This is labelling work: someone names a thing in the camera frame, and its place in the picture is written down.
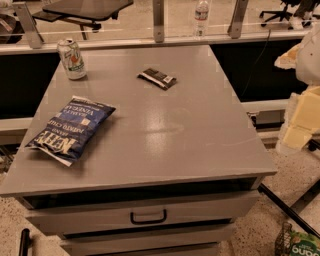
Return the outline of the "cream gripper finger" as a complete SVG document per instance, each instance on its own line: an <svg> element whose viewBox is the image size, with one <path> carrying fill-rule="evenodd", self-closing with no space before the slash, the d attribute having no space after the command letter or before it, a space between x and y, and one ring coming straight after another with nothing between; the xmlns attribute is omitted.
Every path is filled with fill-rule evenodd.
<svg viewBox="0 0 320 256"><path fill-rule="evenodd" d="M296 78L307 88L290 95L280 128L276 150L282 154L300 151L320 129L320 63L319 51L298 43L279 56L275 66L294 69Z"/></svg>

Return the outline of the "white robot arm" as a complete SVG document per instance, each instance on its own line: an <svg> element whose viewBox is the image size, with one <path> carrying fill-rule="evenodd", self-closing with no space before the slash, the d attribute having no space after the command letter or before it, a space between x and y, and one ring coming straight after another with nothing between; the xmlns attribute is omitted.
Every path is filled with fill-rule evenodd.
<svg viewBox="0 0 320 256"><path fill-rule="evenodd" d="M307 85L301 94L291 94L280 128L276 150L288 155L300 151L320 130L320 24L316 23L274 65L294 69L296 78Z"/></svg>

